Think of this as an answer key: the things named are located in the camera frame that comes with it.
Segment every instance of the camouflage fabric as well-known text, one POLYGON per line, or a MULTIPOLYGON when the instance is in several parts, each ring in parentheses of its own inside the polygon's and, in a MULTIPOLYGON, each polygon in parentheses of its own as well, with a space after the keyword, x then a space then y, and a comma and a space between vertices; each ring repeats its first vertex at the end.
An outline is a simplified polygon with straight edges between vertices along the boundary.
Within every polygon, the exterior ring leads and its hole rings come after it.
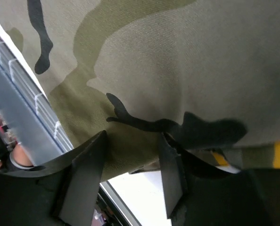
POLYGON ((73 145, 107 131, 103 179, 155 162, 159 132, 275 165, 280 1, 0 0, 0 23, 73 145))

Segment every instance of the camouflage pants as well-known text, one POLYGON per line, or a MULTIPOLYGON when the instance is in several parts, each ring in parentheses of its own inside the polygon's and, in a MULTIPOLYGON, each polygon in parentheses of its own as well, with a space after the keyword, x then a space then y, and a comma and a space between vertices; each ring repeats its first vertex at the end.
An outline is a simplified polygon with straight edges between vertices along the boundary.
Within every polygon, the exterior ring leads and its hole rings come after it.
POLYGON ((73 145, 107 131, 103 179, 156 161, 160 132, 280 168, 280 1, 0 0, 0 23, 73 145))

